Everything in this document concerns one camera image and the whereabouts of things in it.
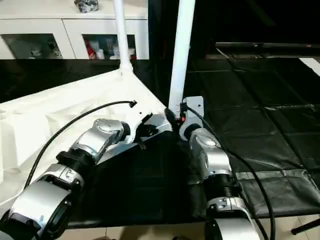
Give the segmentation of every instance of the white pole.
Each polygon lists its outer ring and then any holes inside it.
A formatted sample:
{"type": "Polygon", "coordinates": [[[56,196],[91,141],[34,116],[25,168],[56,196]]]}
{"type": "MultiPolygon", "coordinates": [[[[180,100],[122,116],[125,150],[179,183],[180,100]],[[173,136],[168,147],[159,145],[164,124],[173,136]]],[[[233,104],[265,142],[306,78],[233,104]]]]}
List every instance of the white pole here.
{"type": "Polygon", "coordinates": [[[180,117],[196,0],[180,0],[174,43],[169,109],[180,117]]]}
{"type": "Polygon", "coordinates": [[[123,0],[114,0],[114,12],[117,28],[117,38],[120,53],[120,71],[125,73],[127,71],[132,72],[133,68],[130,62],[129,47],[126,31],[126,21],[124,12],[123,0]]]}

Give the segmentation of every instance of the black cloth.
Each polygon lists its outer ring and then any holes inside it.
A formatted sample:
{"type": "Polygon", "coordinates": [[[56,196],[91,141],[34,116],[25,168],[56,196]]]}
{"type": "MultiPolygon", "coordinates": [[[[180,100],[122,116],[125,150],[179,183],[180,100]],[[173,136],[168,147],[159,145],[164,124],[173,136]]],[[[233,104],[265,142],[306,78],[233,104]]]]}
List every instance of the black cloth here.
{"type": "MultiPolygon", "coordinates": [[[[99,60],[0,61],[0,101],[118,68],[99,60]]],[[[168,104],[171,62],[133,62],[139,79],[168,104]]],[[[203,96],[204,117],[220,141],[257,171],[275,215],[320,213],[320,79],[299,59],[190,61],[184,96],[203,96]]],[[[202,221],[197,163],[165,132],[96,167],[70,228],[202,221]]],[[[259,217],[268,211],[253,176],[230,156],[259,217]]]]}

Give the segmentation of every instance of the glass cabinet door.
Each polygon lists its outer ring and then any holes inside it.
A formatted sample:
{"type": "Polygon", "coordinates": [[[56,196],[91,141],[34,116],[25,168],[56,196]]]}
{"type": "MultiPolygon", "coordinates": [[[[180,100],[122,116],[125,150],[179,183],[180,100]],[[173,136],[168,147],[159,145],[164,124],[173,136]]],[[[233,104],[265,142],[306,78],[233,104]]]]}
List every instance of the glass cabinet door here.
{"type": "MultiPolygon", "coordinates": [[[[82,36],[89,59],[120,59],[116,34],[83,34],[82,36]]],[[[129,34],[127,40],[130,58],[137,59],[135,36],[129,34]]]]}
{"type": "MultiPolygon", "coordinates": [[[[119,59],[115,19],[64,19],[77,59],[119,59]]],[[[149,59],[148,20],[125,20],[131,59],[149,59]]]]}
{"type": "Polygon", "coordinates": [[[2,34],[1,37],[15,59],[63,58],[52,33],[2,34]]]}
{"type": "Polygon", "coordinates": [[[74,59],[61,19],[0,19],[0,59],[74,59]]]}

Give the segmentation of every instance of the floor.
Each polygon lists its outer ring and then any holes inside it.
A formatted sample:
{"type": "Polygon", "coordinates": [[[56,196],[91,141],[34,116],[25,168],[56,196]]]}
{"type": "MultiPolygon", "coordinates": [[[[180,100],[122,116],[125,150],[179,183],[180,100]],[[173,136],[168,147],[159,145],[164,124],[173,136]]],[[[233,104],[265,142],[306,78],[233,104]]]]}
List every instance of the floor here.
{"type": "MultiPolygon", "coordinates": [[[[320,239],[320,226],[308,231],[292,235],[292,228],[301,226],[320,218],[320,215],[280,217],[276,219],[277,240],[316,240],[320,239]]],[[[261,219],[267,233],[270,231],[269,219],[261,219]]],[[[93,240],[109,239],[115,240],[171,240],[176,236],[184,236],[190,240],[204,239],[203,223],[188,223],[177,225],[146,225],[146,226],[125,226],[108,228],[90,228],[67,230],[59,240],[93,240]]]]}

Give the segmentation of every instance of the cable connector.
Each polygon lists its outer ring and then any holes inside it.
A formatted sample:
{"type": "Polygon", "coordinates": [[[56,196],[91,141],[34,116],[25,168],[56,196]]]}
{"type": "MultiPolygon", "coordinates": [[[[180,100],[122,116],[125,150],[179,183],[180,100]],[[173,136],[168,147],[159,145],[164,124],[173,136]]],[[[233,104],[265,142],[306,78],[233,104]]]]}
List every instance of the cable connector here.
{"type": "Polygon", "coordinates": [[[180,103],[180,112],[181,113],[184,113],[184,112],[186,112],[187,110],[188,110],[188,105],[187,105],[187,103],[186,102],[182,102],[182,103],[180,103]]]}
{"type": "Polygon", "coordinates": [[[136,100],[133,100],[132,102],[129,103],[130,108],[133,108],[137,104],[136,100]]]}

